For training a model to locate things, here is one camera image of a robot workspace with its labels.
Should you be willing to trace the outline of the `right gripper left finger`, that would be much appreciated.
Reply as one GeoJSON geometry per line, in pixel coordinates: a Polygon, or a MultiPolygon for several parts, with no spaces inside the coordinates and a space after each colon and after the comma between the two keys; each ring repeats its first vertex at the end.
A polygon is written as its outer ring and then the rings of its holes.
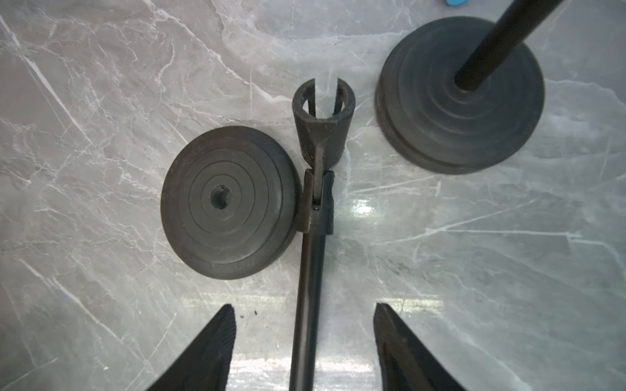
{"type": "Polygon", "coordinates": [[[225,390],[236,340],[232,305],[224,305],[151,390],[225,390]]]}

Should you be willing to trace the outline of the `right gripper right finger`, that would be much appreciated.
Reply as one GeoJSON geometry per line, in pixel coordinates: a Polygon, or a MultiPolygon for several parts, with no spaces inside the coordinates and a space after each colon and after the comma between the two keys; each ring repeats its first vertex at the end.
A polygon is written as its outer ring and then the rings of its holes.
{"type": "Polygon", "coordinates": [[[384,390],[466,390],[390,305],[376,305],[373,327],[384,390]]]}

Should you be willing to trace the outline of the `black round stand base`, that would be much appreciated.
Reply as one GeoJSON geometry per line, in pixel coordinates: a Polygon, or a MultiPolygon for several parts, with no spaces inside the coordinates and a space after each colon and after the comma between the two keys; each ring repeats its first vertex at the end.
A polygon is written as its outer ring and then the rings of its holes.
{"type": "Polygon", "coordinates": [[[455,75],[492,29],[456,16],[430,22],[391,51],[378,80],[378,125],[390,145],[416,166],[470,174],[507,160],[534,133],[544,108],[544,79],[521,44],[475,91],[455,75]]]}

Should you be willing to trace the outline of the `black stand pole with clip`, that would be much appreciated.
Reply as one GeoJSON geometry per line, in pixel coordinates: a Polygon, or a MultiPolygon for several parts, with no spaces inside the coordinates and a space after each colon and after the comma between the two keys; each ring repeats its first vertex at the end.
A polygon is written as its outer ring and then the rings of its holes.
{"type": "Polygon", "coordinates": [[[464,91],[476,90],[562,0],[515,0],[455,76],[464,91]]]}

